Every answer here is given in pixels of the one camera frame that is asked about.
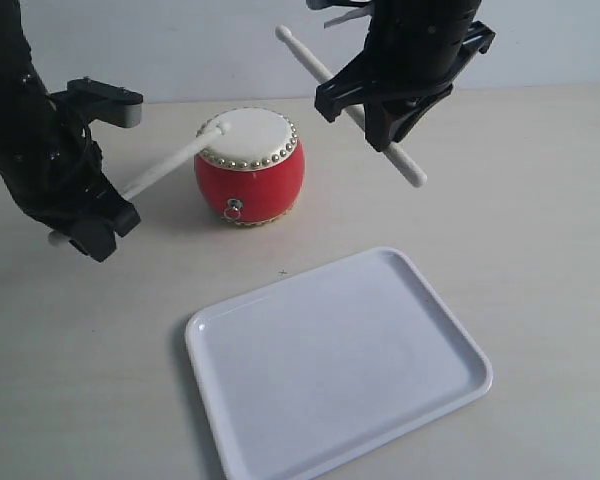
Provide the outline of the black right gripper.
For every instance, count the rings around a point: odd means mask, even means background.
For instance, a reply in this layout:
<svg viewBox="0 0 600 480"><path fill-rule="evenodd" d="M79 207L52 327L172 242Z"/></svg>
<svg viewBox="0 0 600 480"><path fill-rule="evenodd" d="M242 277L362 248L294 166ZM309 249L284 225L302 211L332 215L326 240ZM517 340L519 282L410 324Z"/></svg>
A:
<svg viewBox="0 0 600 480"><path fill-rule="evenodd" d="M314 106L334 122L345 107L361 104L367 143L377 152L400 143L453 91L444 87L480 6L375 1L364 54L317 87Z"/></svg>

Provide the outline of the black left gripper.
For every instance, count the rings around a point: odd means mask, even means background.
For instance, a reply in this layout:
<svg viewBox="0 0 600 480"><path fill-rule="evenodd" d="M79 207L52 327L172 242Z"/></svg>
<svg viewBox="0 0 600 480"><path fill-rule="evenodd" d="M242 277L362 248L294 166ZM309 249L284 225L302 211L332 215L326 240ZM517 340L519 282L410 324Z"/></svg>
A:
<svg viewBox="0 0 600 480"><path fill-rule="evenodd" d="M104 262L141 222L102 171L89 124L51 94L0 94L0 176L19 208Z"/></svg>

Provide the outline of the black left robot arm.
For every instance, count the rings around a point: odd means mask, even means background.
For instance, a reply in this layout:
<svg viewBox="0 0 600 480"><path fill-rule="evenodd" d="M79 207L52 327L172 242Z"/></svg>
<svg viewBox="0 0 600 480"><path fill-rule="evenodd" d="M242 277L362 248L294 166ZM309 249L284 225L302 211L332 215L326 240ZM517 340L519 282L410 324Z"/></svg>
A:
<svg viewBox="0 0 600 480"><path fill-rule="evenodd" d="M27 216L102 262L140 222L102 170L89 125L141 121L143 96L88 78L51 93L38 75L17 1L0 1L0 176Z"/></svg>

